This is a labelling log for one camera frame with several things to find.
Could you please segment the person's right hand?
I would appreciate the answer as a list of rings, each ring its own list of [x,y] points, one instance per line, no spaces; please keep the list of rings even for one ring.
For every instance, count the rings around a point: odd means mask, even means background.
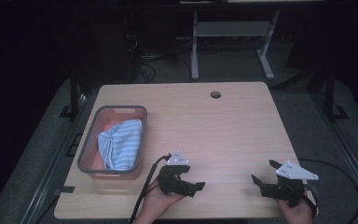
[[[288,224],[313,224],[312,210],[310,204],[301,198],[298,205],[290,207],[289,202],[275,199],[282,216]]]

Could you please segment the pink basket with grey rim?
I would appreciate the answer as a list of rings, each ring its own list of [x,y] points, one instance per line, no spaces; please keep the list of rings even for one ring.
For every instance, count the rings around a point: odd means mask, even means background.
[[[127,172],[106,170],[98,147],[98,134],[116,124],[129,119],[139,119],[143,123],[141,146],[135,166]],[[142,170],[143,147],[147,123],[147,110],[140,105],[105,105],[95,113],[84,145],[77,159],[77,167],[94,179],[136,179]]]

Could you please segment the person's left hand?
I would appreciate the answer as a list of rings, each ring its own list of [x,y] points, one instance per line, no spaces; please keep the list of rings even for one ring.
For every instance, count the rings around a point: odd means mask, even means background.
[[[141,212],[133,224],[153,224],[153,222],[167,212],[172,205],[183,199],[183,195],[175,193],[165,195],[159,188],[157,179],[155,179],[147,189]]]

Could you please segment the blue striped cloth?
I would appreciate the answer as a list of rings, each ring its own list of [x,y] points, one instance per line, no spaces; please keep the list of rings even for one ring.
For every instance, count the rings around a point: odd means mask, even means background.
[[[143,123],[129,119],[98,134],[98,147],[106,170],[127,172],[136,163]]]

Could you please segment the grey metal stand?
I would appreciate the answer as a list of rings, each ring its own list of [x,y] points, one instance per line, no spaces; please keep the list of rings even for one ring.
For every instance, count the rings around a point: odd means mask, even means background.
[[[199,21],[198,12],[193,13],[191,78],[198,80],[198,38],[199,37],[264,37],[265,43],[258,49],[257,56],[267,79],[272,80],[274,74],[270,68],[267,53],[273,37],[280,10],[273,12],[269,21]]]

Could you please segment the black tape strip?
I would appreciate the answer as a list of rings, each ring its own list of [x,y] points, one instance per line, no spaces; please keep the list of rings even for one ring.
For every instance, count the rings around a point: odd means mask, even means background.
[[[73,193],[74,189],[75,189],[75,187],[63,186],[61,188],[56,188],[54,190],[54,194],[55,195],[60,195],[61,193]]]

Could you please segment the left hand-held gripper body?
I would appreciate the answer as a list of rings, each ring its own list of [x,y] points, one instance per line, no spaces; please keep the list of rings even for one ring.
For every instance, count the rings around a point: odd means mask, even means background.
[[[158,186],[165,195],[175,193],[185,196],[187,182],[181,179],[181,174],[178,172],[180,165],[189,166],[189,160],[180,150],[176,150],[160,169],[157,177]]]

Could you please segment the black metal post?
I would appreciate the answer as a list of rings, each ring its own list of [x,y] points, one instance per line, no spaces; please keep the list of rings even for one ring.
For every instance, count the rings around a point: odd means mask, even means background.
[[[337,119],[349,119],[344,108],[341,105],[336,105],[334,99],[335,71],[333,68],[329,68],[325,80],[324,113],[331,122],[335,122]]]
[[[67,118],[70,122],[76,119],[78,113],[78,86],[76,81],[76,70],[73,70],[69,77],[70,104],[66,105],[60,114],[60,118]]]

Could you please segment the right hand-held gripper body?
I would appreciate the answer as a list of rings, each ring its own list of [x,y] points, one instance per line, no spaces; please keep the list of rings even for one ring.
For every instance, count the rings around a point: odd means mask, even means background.
[[[316,208],[316,204],[305,195],[306,185],[303,181],[318,180],[319,176],[291,161],[286,161],[281,165],[278,170],[275,169],[277,183],[264,183],[264,186],[260,188],[261,195],[272,199],[285,200],[289,202],[290,207],[297,206],[298,201],[303,198],[313,208]]]

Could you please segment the aluminium floor rail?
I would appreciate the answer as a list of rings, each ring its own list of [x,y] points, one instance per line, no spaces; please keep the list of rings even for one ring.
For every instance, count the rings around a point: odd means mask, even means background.
[[[72,164],[76,149],[73,141],[82,133],[84,122],[81,117],[88,103],[87,97],[81,93],[76,100],[79,107],[72,118],[65,115],[65,108],[71,108],[68,103],[61,101],[64,97],[53,100],[48,113],[41,120],[27,150],[26,168],[32,169],[35,175],[35,187],[31,191],[31,199],[21,217],[21,224],[35,224],[41,215],[42,205],[45,203],[50,188],[56,178],[65,179]]]
[[[334,105],[333,114],[329,115],[324,109],[324,101],[320,96],[318,96],[317,94],[312,94],[310,98],[315,104],[322,118],[324,119],[324,122],[326,123],[328,129],[330,130],[332,135],[334,135],[336,142],[341,150],[341,153],[343,154],[343,157],[352,172],[355,183],[358,186],[358,160],[355,157],[352,148],[344,137],[342,131],[337,126],[337,122],[339,120],[349,120],[349,115],[345,112],[341,105]]]

